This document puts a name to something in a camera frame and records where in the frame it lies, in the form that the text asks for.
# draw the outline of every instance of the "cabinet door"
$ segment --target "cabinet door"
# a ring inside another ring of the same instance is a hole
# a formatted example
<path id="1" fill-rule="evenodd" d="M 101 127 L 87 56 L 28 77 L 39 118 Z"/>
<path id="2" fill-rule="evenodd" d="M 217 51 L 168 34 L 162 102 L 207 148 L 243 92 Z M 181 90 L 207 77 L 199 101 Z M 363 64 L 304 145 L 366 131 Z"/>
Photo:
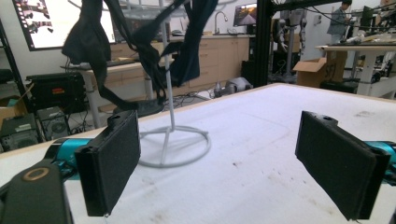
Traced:
<path id="1" fill-rule="evenodd" d="M 241 76 L 242 61 L 248 59 L 248 38 L 224 38 L 219 44 L 219 81 Z"/>
<path id="2" fill-rule="evenodd" d="M 218 40 L 203 39 L 199 48 L 200 76 L 190 81 L 190 87 L 213 84 L 218 81 L 219 47 Z"/>

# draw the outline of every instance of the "person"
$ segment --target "person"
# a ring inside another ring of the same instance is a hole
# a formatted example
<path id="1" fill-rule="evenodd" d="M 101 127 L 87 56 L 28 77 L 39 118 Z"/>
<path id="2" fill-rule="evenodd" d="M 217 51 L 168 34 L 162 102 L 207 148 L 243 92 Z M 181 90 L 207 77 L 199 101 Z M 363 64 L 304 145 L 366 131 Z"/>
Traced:
<path id="1" fill-rule="evenodd" d="M 327 34 L 332 35 L 332 44 L 340 43 L 346 32 L 346 25 L 349 24 L 350 18 L 345 11 L 352 5 L 352 1 L 343 1 L 341 6 L 332 13 L 329 30 Z"/>

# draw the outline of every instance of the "monitor screen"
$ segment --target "monitor screen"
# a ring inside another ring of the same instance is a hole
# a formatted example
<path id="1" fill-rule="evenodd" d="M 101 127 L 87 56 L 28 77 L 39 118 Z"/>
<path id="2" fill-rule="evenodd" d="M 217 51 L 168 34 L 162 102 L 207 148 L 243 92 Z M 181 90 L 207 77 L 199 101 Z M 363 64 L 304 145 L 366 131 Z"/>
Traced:
<path id="1" fill-rule="evenodd" d="M 29 50 L 60 49 L 77 22 L 81 0 L 12 0 Z M 101 23 L 110 43 L 115 43 L 106 4 Z"/>
<path id="2" fill-rule="evenodd" d="M 247 4 L 235 7 L 233 26 L 254 25 L 257 20 L 257 4 Z"/>

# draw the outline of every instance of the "white desk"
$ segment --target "white desk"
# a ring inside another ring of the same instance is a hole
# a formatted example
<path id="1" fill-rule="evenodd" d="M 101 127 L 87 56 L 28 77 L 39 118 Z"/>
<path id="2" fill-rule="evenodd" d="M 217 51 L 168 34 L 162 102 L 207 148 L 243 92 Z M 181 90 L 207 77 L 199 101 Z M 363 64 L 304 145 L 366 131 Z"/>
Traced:
<path id="1" fill-rule="evenodd" d="M 377 56 L 385 54 L 386 51 L 396 51 L 396 45 L 394 46 L 318 46 L 317 49 L 323 49 L 326 51 L 330 50 L 355 50 L 360 55 L 365 55 L 365 63 L 363 71 L 361 73 L 361 81 L 359 83 L 357 94 L 368 95 L 368 96 L 384 96 L 389 95 L 390 99 L 396 92 L 396 77 L 391 77 L 387 80 L 376 82 L 371 84 L 372 74 L 375 68 L 375 59 Z"/>
<path id="2" fill-rule="evenodd" d="M 178 168 L 138 165 L 109 218 L 87 217 L 79 182 L 66 181 L 75 222 L 350 223 L 294 155 L 302 110 L 338 119 L 361 140 L 396 141 L 396 104 L 390 100 L 285 84 L 244 91 L 177 109 L 176 124 L 209 131 L 211 150 Z M 164 112 L 140 119 L 139 128 L 169 122 Z M 0 185 L 41 160 L 48 146 L 0 154 Z M 395 208 L 396 188 L 384 184 L 371 219 L 361 223 L 388 224 Z"/>

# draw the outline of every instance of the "black cloth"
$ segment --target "black cloth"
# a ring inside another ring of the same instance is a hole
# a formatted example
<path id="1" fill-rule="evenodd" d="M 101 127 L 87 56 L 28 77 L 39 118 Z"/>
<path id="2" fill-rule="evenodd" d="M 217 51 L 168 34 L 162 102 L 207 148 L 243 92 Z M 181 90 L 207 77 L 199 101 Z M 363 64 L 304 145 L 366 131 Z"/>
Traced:
<path id="1" fill-rule="evenodd" d="M 175 51 L 180 53 L 180 57 L 171 64 L 170 68 L 171 76 L 177 80 L 178 86 L 199 76 L 199 43 L 207 20 L 218 4 L 218 0 L 193 0 L 192 7 L 190 3 L 185 4 L 185 0 L 176 0 L 165 8 L 154 21 L 145 24 L 133 33 L 127 26 L 119 1 L 105 0 L 105 2 L 120 34 L 126 40 L 128 46 L 138 52 L 143 68 L 153 80 L 153 88 L 157 92 L 158 104 L 163 104 L 166 99 L 163 87 L 163 77 L 166 71 L 158 65 L 161 59 L 160 54 L 158 50 L 150 45 L 150 42 L 157 34 L 161 23 L 183 4 L 190 19 L 185 41 L 182 44 L 170 45 L 164 51 L 164 54 Z M 82 1 L 78 22 L 64 42 L 62 53 L 69 57 L 72 63 L 86 62 L 91 65 L 102 97 L 122 110 L 138 109 L 139 105 L 144 103 L 143 101 L 125 102 L 105 87 L 106 61 L 110 60 L 111 52 L 105 31 L 100 23 L 102 6 L 102 0 Z"/>

